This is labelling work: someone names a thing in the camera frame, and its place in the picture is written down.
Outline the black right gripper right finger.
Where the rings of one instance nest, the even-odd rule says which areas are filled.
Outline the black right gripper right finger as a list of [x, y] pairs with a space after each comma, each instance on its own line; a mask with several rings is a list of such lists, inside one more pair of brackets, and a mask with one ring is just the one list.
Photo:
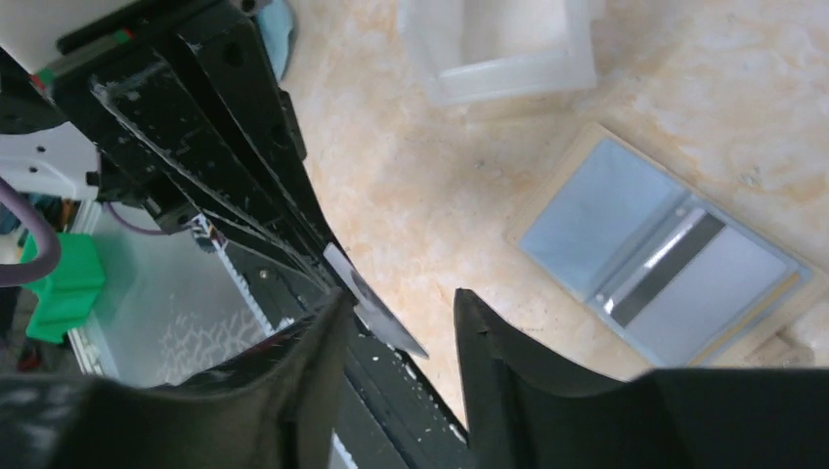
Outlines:
[[824, 468], [824, 369], [654, 368], [619, 381], [455, 293], [467, 441], [480, 468]]

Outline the thin credit card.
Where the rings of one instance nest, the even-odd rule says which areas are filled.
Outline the thin credit card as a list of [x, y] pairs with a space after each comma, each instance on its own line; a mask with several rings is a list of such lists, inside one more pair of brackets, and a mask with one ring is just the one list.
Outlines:
[[429, 358], [425, 348], [391, 312], [337, 245], [329, 243], [323, 255], [355, 295], [358, 303], [357, 316], [378, 340], [395, 349]]

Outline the white plastic card box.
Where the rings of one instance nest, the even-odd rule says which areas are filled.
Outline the white plastic card box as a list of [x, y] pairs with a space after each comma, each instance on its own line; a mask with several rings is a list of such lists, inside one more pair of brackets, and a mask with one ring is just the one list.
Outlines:
[[593, 87], [603, 1], [400, 1], [396, 24], [440, 107]]

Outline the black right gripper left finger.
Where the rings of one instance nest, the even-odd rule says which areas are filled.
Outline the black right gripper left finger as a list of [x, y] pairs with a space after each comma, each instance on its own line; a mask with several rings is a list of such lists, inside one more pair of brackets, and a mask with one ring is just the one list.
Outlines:
[[176, 385], [93, 375], [1, 380], [5, 468], [325, 468], [350, 298]]

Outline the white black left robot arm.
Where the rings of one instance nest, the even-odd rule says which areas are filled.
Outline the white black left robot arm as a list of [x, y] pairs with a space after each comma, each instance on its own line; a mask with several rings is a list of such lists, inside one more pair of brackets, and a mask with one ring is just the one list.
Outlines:
[[118, 201], [168, 234], [226, 240], [337, 283], [263, 20], [282, 1], [5, 1], [1, 174], [21, 192]]

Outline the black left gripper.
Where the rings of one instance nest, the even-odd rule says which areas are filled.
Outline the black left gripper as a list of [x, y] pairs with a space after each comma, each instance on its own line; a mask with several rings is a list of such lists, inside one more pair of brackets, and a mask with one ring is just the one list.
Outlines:
[[331, 267], [246, 213], [272, 207], [190, 90], [182, 25], [242, 16], [261, 1], [5, 1], [1, 126], [79, 175], [101, 201], [143, 208], [165, 232], [206, 217], [230, 243], [322, 290]]

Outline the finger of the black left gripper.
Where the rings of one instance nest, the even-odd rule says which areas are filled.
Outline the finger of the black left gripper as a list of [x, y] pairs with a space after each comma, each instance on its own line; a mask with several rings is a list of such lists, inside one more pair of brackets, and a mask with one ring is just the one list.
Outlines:
[[258, 29], [242, 16], [197, 16], [181, 27], [193, 62], [190, 90], [211, 124], [270, 198], [253, 216], [312, 258], [335, 239], [308, 174], [289, 94], [279, 87]]

